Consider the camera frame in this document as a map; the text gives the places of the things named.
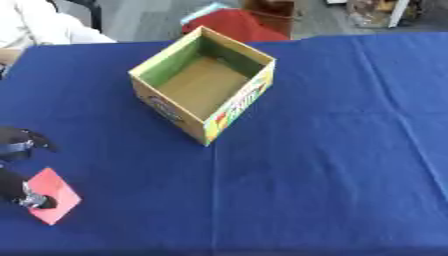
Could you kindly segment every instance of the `cardboard box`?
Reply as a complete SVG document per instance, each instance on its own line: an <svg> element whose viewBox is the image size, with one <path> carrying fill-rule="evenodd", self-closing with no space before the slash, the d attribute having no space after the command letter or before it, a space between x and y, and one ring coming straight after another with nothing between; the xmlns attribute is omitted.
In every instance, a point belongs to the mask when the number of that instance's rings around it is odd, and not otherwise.
<svg viewBox="0 0 448 256"><path fill-rule="evenodd" d="M275 59L200 27L129 72L137 96L209 145L271 86Z"/></svg>

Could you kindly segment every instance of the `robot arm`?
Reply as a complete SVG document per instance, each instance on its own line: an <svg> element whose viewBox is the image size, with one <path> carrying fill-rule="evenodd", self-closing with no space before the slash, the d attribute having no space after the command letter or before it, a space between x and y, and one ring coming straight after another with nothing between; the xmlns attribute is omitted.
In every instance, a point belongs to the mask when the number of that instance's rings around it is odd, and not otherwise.
<svg viewBox="0 0 448 256"><path fill-rule="evenodd" d="M54 208L57 203L53 198L34 193L25 178L4 167L5 162L30 158L33 148L56 151L56 147L42 134L27 129L0 127L0 197L24 207Z"/></svg>
<svg viewBox="0 0 448 256"><path fill-rule="evenodd" d="M57 151L56 146L40 133L28 129L0 127L0 161L28 159L34 148Z"/></svg>

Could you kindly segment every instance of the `pink card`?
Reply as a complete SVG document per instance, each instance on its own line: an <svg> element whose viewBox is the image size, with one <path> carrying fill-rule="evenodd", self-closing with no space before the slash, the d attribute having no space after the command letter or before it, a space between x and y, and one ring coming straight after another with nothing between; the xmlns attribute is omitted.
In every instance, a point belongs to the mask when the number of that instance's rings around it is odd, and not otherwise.
<svg viewBox="0 0 448 256"><path fill-rule="evenodd" d="M50 225L54 225L81 202L81 198L51 168L42 170L28 184L34 192L52 196L58 202L55 209L29 209L31 214Z"/></svg>

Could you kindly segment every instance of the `white shirt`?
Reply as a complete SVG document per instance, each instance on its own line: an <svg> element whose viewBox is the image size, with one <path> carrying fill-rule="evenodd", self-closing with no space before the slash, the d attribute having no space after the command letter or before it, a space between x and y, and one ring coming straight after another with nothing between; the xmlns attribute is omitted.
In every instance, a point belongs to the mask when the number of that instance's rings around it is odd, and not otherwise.
<svg viewBox="0 0 448 256"><path fill-rule="evenodd" d="M58 13L46 0L0 0L0 48L70 44Z"/></svg>

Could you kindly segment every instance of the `chair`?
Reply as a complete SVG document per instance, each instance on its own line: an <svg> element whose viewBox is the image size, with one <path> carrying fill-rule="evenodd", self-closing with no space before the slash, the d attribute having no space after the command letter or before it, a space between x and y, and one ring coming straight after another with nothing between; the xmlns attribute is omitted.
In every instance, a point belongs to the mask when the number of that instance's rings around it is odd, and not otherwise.
<svg viewBox="0 0 448 256"><path fill-rule="evenodd" d="M56 3L54 2L54 0L47 0L48 2L50 2L51 4L53 4L54 8L58 11L59 8L56 5ZM96 0L66 0L68 2L71 3L75 3L75 4L79 4L82 5L84 7L86 7L87 9L89 9L90 11L90 18L92 21L92 28L103 32L103 11L101 9L101 6L99 5L99 3Z"/></svg>

